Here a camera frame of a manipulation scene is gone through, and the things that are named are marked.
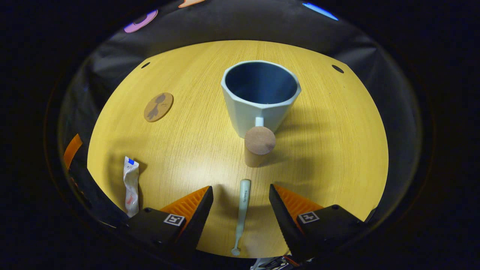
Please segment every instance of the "yellow wooden tabletop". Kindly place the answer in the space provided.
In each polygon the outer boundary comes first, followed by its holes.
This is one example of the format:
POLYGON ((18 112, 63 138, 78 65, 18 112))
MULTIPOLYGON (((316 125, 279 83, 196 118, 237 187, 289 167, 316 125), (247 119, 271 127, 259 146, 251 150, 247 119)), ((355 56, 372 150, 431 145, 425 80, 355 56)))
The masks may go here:
POLYGON ((174 49, 135 68, 105 104, 88 150, 91 175, 123 210, 125 156, 140 163, 141 208, 160 209, 213 187, 213 205, 197 249, 224 256, 232 256, 235 244, 240 180, 250 179, 241 258, 288 251, 268 200, 270 184, 325 207, 339 204, 365 220, 382 196, 388 170, 380 114, 348 66, 311 50, 251 40, 174 49), (220 86, 225 69, 246 60, 283 65, 302 87, 276 131, 275 149, 260 168, 244 163, 243 139, 230 123, 220 86), (162 92, 173 95, 173 105, 162 119, 149 123, 145 106, 162 92))

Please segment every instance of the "toothbrush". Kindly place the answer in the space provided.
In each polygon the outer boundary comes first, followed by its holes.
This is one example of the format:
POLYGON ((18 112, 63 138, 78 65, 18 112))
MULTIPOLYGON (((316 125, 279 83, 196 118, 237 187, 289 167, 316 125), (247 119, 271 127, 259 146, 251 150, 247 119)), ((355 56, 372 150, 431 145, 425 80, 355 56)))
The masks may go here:
POLYGON ((240 249, 238 248, 240 237, 243 233, 243 227, 245 226, 245 216, 247 215, 248 198, 250 197, 250 180, 243 179, 240 181, 240 199, 239 199, 239 217, 237 221, 237 232, 235 240, 235 247, 232 249, 232 254, 235 256, 240 255, 240 249))

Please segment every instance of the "mug handle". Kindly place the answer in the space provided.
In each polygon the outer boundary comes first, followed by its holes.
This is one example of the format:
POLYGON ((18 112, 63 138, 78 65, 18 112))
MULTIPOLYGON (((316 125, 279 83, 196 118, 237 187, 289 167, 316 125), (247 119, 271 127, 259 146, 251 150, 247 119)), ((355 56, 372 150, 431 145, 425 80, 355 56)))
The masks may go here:
POLYGON ((245 134, 245 164, 258 167, 272 152, 276 144, 273 132, 264 127, 264 118, 255 117, 255 127, 245 134))

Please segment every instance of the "light blue mug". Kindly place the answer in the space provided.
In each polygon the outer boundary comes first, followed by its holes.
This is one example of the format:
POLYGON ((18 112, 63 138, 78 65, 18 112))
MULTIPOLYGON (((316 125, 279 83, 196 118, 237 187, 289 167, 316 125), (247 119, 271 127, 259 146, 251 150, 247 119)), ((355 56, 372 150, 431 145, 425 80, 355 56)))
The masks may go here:
POLYGON ((295 74, 262 60, 227 68, 221 85, 233 128, 241 138, 255 126, 275 132, 301 92, 295 74))

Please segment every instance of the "blue light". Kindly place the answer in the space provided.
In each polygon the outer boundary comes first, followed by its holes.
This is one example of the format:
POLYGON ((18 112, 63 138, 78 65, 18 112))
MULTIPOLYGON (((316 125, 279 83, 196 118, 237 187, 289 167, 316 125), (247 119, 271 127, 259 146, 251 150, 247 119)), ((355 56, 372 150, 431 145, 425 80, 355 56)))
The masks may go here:
POLYGON ((325 15, 330 19, 334 19, 334 20, 338 21, 338 19, 335 16, 333 16, 330 12, 328 12, 328 11, 322 9, 322 8, 319 8, 319 7, 315 6, 314 4, 303 3, 302 5, 306 6, 307 8, 309 8, 313 11, 316 11, 316 12, 320 13, 321 15, 325 15))

